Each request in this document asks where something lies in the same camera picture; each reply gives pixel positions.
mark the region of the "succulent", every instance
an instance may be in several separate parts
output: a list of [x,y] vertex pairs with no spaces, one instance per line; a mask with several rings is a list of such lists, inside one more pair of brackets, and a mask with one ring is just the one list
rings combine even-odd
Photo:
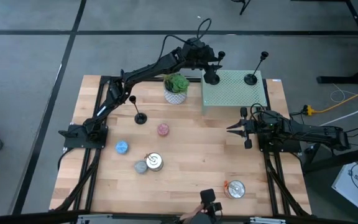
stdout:
[[189,80],[179,73],[166,75],[164,77],[165,88],[172,93],[185,93],[189,87]]

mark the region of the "silver lid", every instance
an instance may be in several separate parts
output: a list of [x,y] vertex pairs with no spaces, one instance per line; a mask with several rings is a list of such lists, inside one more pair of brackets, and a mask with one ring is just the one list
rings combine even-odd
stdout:
[[246,194],[246,188],[244,187],[244,184],[238,180],[233,180],[229,183],[228,186],[229,193],[234,198],[241,198]]
[[161,166],[162,158],[160,154],[153,152],[150,153],[149,156],[147,156],[146,163],[150,169],[156,169]]

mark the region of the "white cable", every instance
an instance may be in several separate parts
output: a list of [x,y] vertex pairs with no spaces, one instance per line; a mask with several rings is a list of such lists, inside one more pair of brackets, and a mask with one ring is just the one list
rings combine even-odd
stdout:
[[351,114],[348,114],[348,115],[342,116],[342,117],[340,117],[340,118],[337,118],[337,119],[335,119],[335,120],[332,120],[332,121],[328,121],[327,123],[324,123],[324,124],[320,124],[320,126],[325,126],[325,125],[327,125],[327,124],[331,124],[332,122],[335,122],[335,121],[339,121],[340,119],[344,119],[344,118],[347,118],[348,116],[352,116],[352,115],[355,115],[355,114],[357,114],[357,113],[358,113],[358,111],[356,111],[356,112],[353,112],[353,113],[351,113]]
[[[352,95],[356,95],[356,93],[352,93],[352,92],[349,92],[349,91],[346,91],[346,90],[341,90],[337,85],[333,84],[338,90],[336,91],[333,91],[331,94],[330,94],[330,98],[333,102],[335,103],[340,103],[342,101],[344,101],[346,99],[346,96],[345,96],[345,93],[348,93],[348,94],[352,94]],[[337,93],[337,92],[341,92],[342,93],[342,99],[341,100],[334,100],[333,99],[333,94]]]

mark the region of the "person's hand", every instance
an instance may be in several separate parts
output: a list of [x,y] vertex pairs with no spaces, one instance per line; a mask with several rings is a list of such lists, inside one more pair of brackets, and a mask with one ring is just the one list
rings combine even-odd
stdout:
[[194,211],[190,212],[190,213],[185,213],[183,214],[180,218],[179,221],[183,222],[183,223],[187,223],[189,220],[191,220],[191,218],[193,218],[198,212],[202,212],[202,213],[206,213],[206,210],[203,209],[204,208],[204,204],[201,203],[200,205],[198,205]]

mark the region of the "white plant pot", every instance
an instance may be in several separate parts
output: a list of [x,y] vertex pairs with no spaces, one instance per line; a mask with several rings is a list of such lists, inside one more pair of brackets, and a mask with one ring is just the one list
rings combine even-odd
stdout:
[[174,104],[174,105],[178,105],[178,104],[183,103],[186,100],[187,92],[185,92],[185,93],[172,93],[172,92],[168,91],[165,88],[165,85],[164,85],[164,96],[165,96],[165,99],[169,103]]

